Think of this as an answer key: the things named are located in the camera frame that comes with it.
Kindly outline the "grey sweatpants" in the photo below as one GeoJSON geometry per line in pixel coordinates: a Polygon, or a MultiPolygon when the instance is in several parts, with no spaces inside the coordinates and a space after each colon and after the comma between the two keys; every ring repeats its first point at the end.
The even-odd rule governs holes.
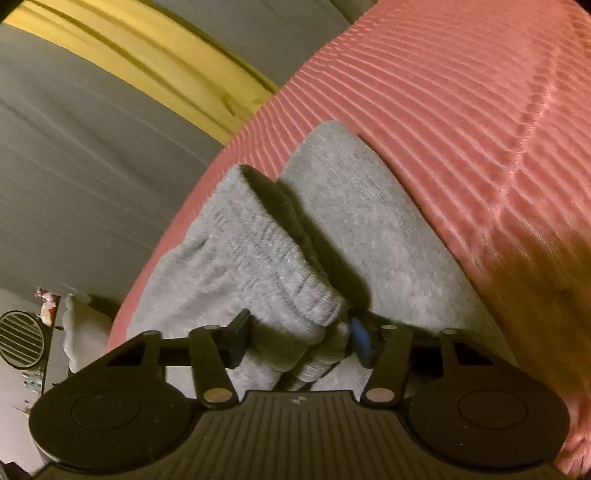
{"type": "Polygon", "coordinates": [[[315,128],[280,178],[236,165],[157,262],[126,329],[166,338],[252,314],[238,393],[349,390],[349,308],[514,355],[454,256],[379,155],[337,121],[315,128]]]}

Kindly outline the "white cloth by bed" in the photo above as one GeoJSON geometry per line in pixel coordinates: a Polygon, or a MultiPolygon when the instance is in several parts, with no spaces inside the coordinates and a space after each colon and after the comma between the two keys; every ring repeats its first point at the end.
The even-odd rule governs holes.
{"type": "Polygon", "coordinates": [[[68,295],[62,325],[63,349],[72,373],[78,373],[105,354],[112,326],[107,315],[68,295]]]}

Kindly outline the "small pink figurine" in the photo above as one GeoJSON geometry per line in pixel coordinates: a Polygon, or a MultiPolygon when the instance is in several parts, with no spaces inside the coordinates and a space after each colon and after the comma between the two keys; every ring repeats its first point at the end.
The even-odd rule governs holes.
{"type": "Polygon", "coordinates": [[[39,313],[41,322],[47,327],[52,327],[55,322],[60,296],[42,288],[36,290],[35,296],[42,302],[39,313]]]}

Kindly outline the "round black slatted fan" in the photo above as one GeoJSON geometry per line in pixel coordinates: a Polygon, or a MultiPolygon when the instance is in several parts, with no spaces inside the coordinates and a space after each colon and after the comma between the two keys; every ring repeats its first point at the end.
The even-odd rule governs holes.
{"type": "Polygon", "coordinates": [[[47,347],[44,325],[37,316],[20,310],[1,315],[1,358],[17,370],[30,370],[44,358],[47,347]]]}

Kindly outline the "grey curtain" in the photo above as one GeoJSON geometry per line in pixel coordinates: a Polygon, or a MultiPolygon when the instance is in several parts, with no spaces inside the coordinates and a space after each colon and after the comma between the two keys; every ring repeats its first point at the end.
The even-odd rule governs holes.
{"type": "MultiPolygon", "coordinates": [[[[1,286],[120,302],[225,144],[1,5],[1,286]]],[[[276,84],[367,1],[145,1],[276,84]]]]}

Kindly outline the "pink ribbed bedspread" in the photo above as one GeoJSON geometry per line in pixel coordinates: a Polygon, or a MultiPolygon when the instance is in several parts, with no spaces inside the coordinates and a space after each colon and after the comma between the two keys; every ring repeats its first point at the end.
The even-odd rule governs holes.
{"type": "Polygon", "coordinates": [[[280,174],[338,120],[401,181],[496,316],[518,362],[561,394],[558,460],[590,472],[590,17],[573,1],[381,1],[322,47],[221,151],[119,310],[228,169],[280,174]]]}

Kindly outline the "yellow wooden post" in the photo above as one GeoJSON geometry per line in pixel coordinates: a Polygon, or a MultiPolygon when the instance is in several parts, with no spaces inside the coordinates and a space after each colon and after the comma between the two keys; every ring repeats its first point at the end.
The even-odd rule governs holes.
{"type": "Polygon", "coordinates": [[[9,26],[126,82],[226,144],[276,84],[145,1],[24,1],[9,26]]]}

